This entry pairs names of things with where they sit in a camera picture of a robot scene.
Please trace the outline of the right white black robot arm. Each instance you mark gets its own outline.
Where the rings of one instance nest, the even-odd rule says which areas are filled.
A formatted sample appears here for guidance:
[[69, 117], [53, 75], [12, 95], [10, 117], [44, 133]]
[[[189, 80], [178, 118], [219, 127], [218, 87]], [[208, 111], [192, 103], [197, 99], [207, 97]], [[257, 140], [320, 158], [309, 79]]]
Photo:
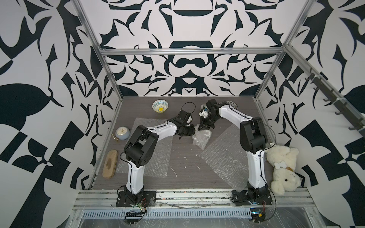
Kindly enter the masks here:
[[199, 131], [214, 128], [219, 119], [226, 119], [239, 128], [240, 145], [246, 152], [249, 164], [248, 188], [252, 191], [268, 191], [263, 164], [268, 137], [262, 119], [250, 117], [228, 102], [218, 103], [215, 99], [209, 100], [201, 108], [199, 116]]

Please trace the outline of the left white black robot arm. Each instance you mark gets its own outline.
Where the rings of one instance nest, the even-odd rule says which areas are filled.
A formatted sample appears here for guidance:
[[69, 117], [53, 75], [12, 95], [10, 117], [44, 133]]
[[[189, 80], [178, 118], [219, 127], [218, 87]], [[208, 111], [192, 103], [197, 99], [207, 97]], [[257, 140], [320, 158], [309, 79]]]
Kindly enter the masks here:
[[179, 123], [173, 119], [153, 127], [138, 126], [124, 148], [126, 162], [130, 166], [126, 184], [127, 191], [133, 196], [143, 192], [145, 166], [151, 160], [160, 140], [175, 135], [181, 138], [188, 137], [194, 133], [195, 126], [193, 124]]

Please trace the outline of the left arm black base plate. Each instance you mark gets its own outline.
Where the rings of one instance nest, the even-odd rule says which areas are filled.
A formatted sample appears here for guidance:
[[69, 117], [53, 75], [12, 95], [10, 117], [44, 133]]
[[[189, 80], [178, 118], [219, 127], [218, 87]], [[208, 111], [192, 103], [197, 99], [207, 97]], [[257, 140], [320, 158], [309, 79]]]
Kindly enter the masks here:
[[155, 191], [141, 191], [138, 194], [132, 194], [130, 191], [125, 190], [118, 193], [116, 207], [132, 207], [138, 204], [147, 207], [155, 204], [156, 194]]

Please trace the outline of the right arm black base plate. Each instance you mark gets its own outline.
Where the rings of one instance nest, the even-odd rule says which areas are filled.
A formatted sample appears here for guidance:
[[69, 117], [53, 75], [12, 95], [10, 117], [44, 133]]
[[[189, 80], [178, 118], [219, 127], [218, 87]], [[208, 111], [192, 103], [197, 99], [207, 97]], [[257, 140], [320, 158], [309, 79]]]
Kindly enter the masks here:
[[256, 206], [263, 205], [263, 203], [271, 205], [273, 202], [270, 191], [266, 188], [248, 189], [242, 190], [241, 192], [233, 190], [231, 201], [236, 206]]

